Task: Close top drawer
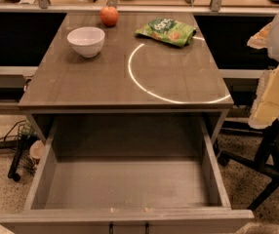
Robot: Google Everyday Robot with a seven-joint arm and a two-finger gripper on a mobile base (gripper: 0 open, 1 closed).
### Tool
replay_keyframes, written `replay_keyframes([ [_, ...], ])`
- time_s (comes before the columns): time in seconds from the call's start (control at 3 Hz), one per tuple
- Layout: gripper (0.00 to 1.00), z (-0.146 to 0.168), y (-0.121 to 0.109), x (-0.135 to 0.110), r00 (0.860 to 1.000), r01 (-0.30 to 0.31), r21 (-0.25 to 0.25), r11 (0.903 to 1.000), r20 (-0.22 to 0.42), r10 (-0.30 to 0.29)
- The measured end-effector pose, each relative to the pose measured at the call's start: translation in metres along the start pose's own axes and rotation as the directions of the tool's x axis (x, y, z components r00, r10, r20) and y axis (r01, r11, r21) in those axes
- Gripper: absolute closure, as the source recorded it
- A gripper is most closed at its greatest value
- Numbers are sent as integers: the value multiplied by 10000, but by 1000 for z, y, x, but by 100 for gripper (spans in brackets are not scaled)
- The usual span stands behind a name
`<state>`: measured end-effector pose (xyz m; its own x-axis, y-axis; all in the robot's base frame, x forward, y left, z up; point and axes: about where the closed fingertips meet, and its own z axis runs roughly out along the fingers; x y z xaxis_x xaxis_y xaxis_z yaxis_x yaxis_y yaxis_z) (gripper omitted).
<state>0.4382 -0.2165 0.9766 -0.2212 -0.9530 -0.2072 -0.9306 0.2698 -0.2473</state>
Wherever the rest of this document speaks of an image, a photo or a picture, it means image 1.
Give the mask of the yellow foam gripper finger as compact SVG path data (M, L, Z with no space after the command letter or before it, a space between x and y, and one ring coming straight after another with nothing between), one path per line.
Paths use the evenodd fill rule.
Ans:
M279 117L279 65L261 74L256 95L248 124L254 129L265 129Z
M259 32L251 36L247 42L247 45L254 49L265 49L267 48L267 39L270 31L271 23L264 26Z

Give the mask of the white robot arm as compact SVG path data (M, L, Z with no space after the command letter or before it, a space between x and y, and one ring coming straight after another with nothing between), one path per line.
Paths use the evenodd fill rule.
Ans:
M252 36L247 45L255 49L267 49L268 56L279 62L279 13L273 21ZM257 98L248 120L250 127L264 129L279 117L279 65L264 72L259 78Z

